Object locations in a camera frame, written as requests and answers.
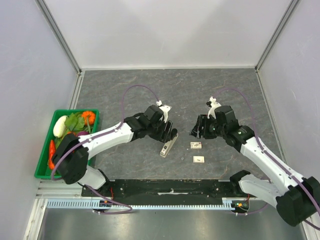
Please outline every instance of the green leafy vegetable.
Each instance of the green leafy vegetable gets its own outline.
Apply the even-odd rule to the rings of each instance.
[[[82,112],[81,112],[81,111],[78,111],[78,112],[76,112],[74,115],[78,118],[78,117],[81,117],[81,114],[82,114]]]
[[[89,119],[88,119],[88,117],[86,117],[86,126],[88,127],[89,134],[91,134],[91,127],[90,127],[90,125],[89,125]]]
[[[56,143],[55,146],[56,146],[57,148],[59,147],[62,139],[63,139],[62,137],[61,137],[61,138],[56,138],[56,141],[54,141],[54,142]]]
[[[85,119],[83,117],[78,118],[78,123],[76,124],[75,128],[73,131],[82,131],[85,126]]]
[[[82,131],[85,126],[85,119],[83,117],[77,117],[75,114],[71,113],[64,122],[64,125],[69,129],[69,131]]]

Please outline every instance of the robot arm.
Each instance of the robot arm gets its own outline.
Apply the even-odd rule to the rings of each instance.
[[[291,169],[259,138],[263,146],[261,149],[254,131],[248,126],[239,125],[230,106],[221,106],[213,97],[207,105],[210,107],[209,113],[198,116],[191,135],[205,139],[222,137],[229,146],[253,161],[272,181],[272,183],[266,182],[242,170],[230,177],[233,185],[239,191],[256,196],[275,207],[279,215],[291,226],[296,226],[314,214],[316,208],[298,183],[293,180],[293,176],[308,189],[318,204],[320,203],[319,182],[314,177],[306,179]]]
[[[152,139],[167,143],[178,133],[168,121],[167,105],[151,105],[144,113],[137,113],[124,119],[121,123],[108,129],[80,137],[68,134],[57,148],[52,162],[56,165],[59,159],[72,147],[83,143],[74,152],[69,154],[58,166],[57,171],[66,184],[80,183],[99,189],[109,184],[108,178],[99,169],[88,166],[88,160],[100,152],[119,144],[125,144],[137,139],[150,136]]]

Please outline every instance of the white wall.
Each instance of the white wall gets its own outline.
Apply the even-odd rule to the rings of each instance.
[[[254,66],[290,0],[46,0],[82,68]]]
[[[302,0],[260,71],[288,164],[320,180],[320,1]]]
[[[4,1],[0,33],[0,239],[20,240],[51,117],[68,107],[76,73],[34,0]]]

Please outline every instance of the green plastic basket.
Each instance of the green plastic basket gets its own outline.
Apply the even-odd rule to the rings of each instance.
[[[50,175],[51,175],[51,169],[48,167],[48,158],[49,158],[49,144],[51,140],[55,139],[53,130],[54,130],[54,126],[56,124],[56,122],[58,121],[58,119],[64,115],[69,116],[72,113],[78,113],[78,112],[84,112],[84,111],[92,111],[95,113],[95,121],[93,124],[93,129],[92,129],[92,133],[95,133],[97,131],[98,128],[98,121],[99,121],[99,111],[97,109],[72,109],[72,110],[66,110],[66,109],[59,109],[56,110],[53,114],[51,123],[50,123],[50,127],[48,130],[48,133],[46,134],[45,137],[45,141],[43,144],[43,148],[40,154],[40,158],[39,158],[39,162],[38,165],[36,166],[35,172],[34,172],[34,176],[37,179],[50,179]],[[61,177],[60,174],[56,173],[54,175],[54,178],[59,178]]]

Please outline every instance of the small box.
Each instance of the small box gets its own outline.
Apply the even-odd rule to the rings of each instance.
[[[193,162],[203,164],[205,162],[205,157],[204,156],[193,156]]]
[[[191,149],[202,149],[202,144],[199,141],[190,142]]]

